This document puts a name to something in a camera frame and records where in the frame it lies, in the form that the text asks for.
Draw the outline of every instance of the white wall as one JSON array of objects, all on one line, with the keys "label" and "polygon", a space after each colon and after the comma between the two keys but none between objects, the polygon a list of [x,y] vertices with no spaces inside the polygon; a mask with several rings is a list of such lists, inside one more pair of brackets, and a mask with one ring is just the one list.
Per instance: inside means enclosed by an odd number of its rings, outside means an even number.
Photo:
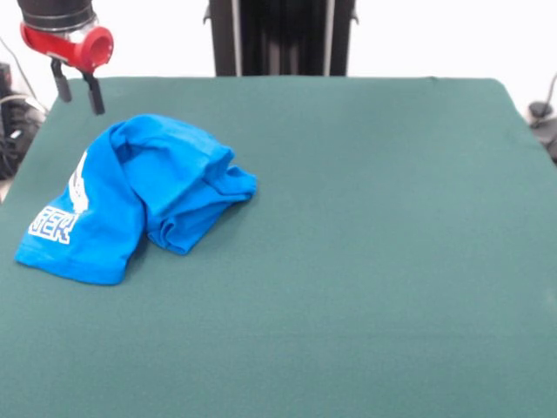
[{"label": "white wall", "polygon": [[[357,1],[360,26],[352,26],[350,76],[498,78],[525,113],[530,101],[545,97],[557,71],[554,0]],[[20,39],[17,0],[1,2],[0,35],[17,52],[39,98],[50,104],[56,90],[49,60]],[[128,15],[131,3],[136,9]],[[207,0],[143,3],[94,0],[116,42],[111,63],[98,75],[214,76],[211,28],[202,25]],[[147,49],[147,41],[161,47]],[[7,58],[0,50],[0,59]]]}]

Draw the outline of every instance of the black metal frame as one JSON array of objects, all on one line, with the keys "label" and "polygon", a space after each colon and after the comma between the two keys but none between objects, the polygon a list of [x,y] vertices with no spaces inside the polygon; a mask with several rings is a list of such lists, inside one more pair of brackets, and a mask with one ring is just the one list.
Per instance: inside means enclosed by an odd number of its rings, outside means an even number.
[{"label": "black metal frame", "polygon": [[210,1],[218,76],[346,74],[355,0],[335,1],[328,69],[325,27],[331,0],[238,0],[241,74],[234,49],[233,1]]}]

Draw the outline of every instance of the white graphic print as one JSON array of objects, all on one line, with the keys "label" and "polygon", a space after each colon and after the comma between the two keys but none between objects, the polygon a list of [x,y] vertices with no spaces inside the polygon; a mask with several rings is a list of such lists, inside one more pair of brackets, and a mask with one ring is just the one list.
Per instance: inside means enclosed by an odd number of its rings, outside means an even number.
[{"label": "white graphic print", "polygon": [[29,234],[37,237],[70,244],[70,232],[79,215],[46,206],[29,226]]},{"label": "white graphic print", "polygon": [[87,152],[79,160],[76,170],[70,177],[68,182],[68,189],[70,191],[71,203],[73,203],[73,212],[80,214],[89,209],[89,198],[85,193],[85,182],[82,176],[84,170],[85,159]]}]

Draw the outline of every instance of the green felt mat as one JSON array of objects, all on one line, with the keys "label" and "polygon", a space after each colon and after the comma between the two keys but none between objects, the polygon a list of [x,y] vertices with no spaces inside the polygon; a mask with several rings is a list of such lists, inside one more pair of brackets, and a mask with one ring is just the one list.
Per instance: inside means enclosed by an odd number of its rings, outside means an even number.
[{"label": "green felt mat", "polygon": [[[557,172],[493,80],[113,78],[0,206],[0,418],[557,417]],[[258,195],[117,287],[17,265],[85,147],[143,112]]]}]

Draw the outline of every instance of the blue t-shirt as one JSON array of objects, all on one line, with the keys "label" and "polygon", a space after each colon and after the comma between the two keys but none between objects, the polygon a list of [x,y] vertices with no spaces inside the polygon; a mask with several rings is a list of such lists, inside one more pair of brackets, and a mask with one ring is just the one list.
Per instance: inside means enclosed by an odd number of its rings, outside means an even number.
[{"label": "blue t-shirt", "polygon": [[234,153],[172,118],[141,115],[113,125],[83,154],[64,193],[33,220],[16,260],[65,278],[115,285],[143,234],[187,254],[256,178]]}]

